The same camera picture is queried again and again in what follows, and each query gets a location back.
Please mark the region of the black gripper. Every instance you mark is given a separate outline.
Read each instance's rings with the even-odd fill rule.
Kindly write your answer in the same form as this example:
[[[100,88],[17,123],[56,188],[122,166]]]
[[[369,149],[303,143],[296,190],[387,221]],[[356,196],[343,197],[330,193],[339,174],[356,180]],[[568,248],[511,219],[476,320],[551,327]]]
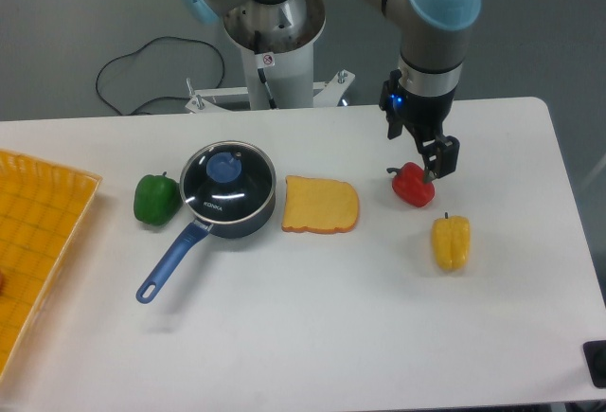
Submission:
[[[413,136],[423,159],[423,181],[433,182],[456,171],[460,143],[443,133],[443,122],[450,113],[455,90],[439,96],[417,95],[400,84],[402,72],[389,73],[383,83],[379,107],[388,124],[387,138],[394,139],[402,130]]]

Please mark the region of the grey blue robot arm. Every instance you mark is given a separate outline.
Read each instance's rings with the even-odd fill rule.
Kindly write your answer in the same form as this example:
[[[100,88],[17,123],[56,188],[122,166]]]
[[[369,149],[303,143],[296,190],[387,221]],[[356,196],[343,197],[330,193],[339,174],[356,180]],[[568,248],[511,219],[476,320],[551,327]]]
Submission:
[[[313,46],[326,23],[322,0],[182,0],[199,22],[222,23],[240,49],[254,109],[313,103]],[[455,171],[458,140],[443,132],[481,0],[366,0],[401,31],[398,65],[379,105],[387,135],[413,136],[431,182]]]

